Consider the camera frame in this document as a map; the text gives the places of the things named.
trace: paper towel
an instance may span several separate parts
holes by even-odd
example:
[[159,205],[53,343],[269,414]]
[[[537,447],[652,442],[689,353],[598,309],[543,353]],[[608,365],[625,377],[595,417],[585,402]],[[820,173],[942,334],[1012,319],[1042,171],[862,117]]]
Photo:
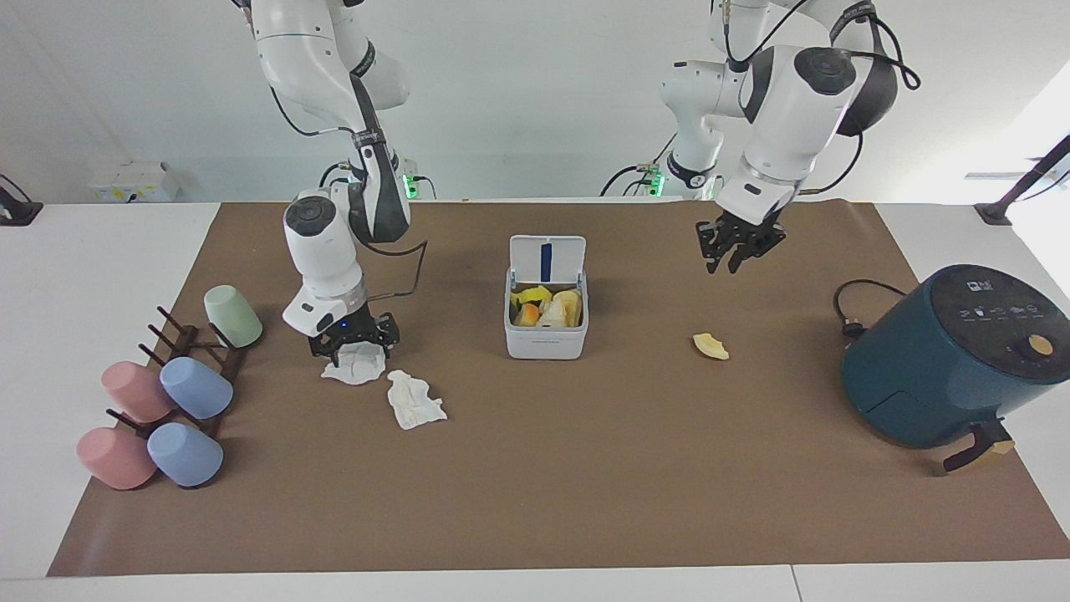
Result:
[[323,379],[341,381],[346,385],[364,385],[386,372],[386,352],[374,343],[353,343],[338,351],[338,368],[327,362]]
[[428,396],[430,387],[427,382],[413,379],[400,370],[387,374],[386,379],[394,384],[386,392],[386,399],[394,406],[399,427],[409,431],[421,425],[446,420],[442,400],[432,400]]

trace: blue stripe on lid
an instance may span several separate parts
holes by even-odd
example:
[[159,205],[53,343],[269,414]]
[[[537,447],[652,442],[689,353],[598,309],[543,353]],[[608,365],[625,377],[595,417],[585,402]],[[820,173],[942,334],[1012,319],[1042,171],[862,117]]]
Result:
[[542,281],[550,281],[553,265],[553,245],[549,242],[542,245]]

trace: white table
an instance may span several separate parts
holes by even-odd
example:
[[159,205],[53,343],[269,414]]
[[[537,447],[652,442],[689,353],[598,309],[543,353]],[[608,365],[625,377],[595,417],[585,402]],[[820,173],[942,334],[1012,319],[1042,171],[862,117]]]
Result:
[[[178,575],[41,580],[88,475],[74,446],[110,426],[98,385],[114,361],[143,361],[217,204],[50,205],[0,230],[0,600],[1067,600],[1070,561],[438,573]],[[953,262],[1009,271],[1070,312],[1070,299],[1007,228],[967,206],[883,205],[924,278]],[[1026,467],[1070,530],[1070,388],[1007,420]]]

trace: plastic cup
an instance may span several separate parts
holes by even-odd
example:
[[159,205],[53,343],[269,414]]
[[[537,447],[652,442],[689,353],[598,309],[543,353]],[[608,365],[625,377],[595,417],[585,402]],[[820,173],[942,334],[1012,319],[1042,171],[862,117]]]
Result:
[[153,431],[149,456],[164,475],[183,488],[203,485],[223,466],[223,446],[181,422]]
[[127,431],[93,429],[75,452],[91,475],[113,490],[133,490],[156,474],[144,439]]
[[159,372],[159,383],[167,395],[197,420],[223,414],[234,398],[234,388],[226,379],[193,358],[175,358]]
[[134,362],[111,365],[101,376],[101,385],[126,416],[141,425],[164,418],[174,407],[159,376]]
[[247,348],[263,335],[264,327],[245,296],[225,283],[204,293],[204,313],[235,348]]

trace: blue cup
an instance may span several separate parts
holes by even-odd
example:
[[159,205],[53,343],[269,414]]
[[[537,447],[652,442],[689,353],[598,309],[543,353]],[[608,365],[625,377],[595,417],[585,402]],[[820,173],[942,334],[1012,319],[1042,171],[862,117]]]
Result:
[[149,436],[149,457],[183,488],[203,485],[223,466],[223,446],[200,431],[170,422]]
[[159,372],[159,383],[182,410],[197,420],[223,414],[234,398],[234,387],[217,372],[193,358],[175,358]]

